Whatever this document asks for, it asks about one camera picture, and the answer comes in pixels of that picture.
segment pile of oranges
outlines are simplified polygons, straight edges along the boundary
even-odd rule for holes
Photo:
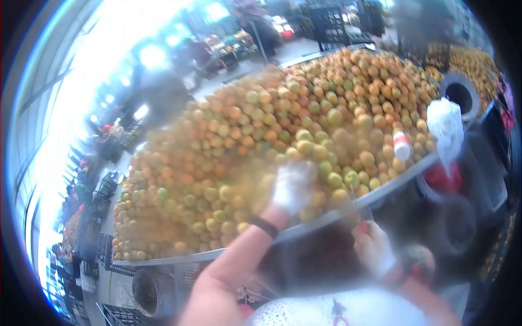
[[[269,205],[277,167],[316,166],[301,222],[396,178],[435,139],[426,107],[438,92],[393,53],[343,49],[290,68],[268,66],[150,132],[114,208],[114,259],[146,260],[226,247]],[[403,131],[411,158],[394,155]]]

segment hand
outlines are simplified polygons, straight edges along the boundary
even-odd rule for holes
[[[395,265],[395,255],[386,233],[373,221],[367,221],[366,224],[367,233],[359,226],[352,230],[355,239],[353,248],[373,275],[381,279]]]
[[[312,198],[310,180],[315,168],[306,162],[292,161],[279,168],[272,202],[290,216],[305,208]]]

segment black bucket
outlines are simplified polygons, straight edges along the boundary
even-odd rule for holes
[[[170,275],[140,269],[134,274],[132,291],[136,309],[145,316],[161,318],[175,314],[176,291]]]

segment white shirt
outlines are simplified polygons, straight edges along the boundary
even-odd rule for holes
[[[405,299],[379,288],[366,288],[302,298],[283,298],[257,309],[247,320],[252,326],[333,326],[335,299],[346,310],[349,326],[423,326],[423,312]],[[345,326],[339,320],[337,326]]]

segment wrist strap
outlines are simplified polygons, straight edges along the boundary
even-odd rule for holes
[[[271,236],[272,239],[275,239],[279,234],[279,230],[277,230],[277,228],[272,223],[258,216],[251,217],[250,224],[257,226],[261,230],[268,233],[268,235]]]

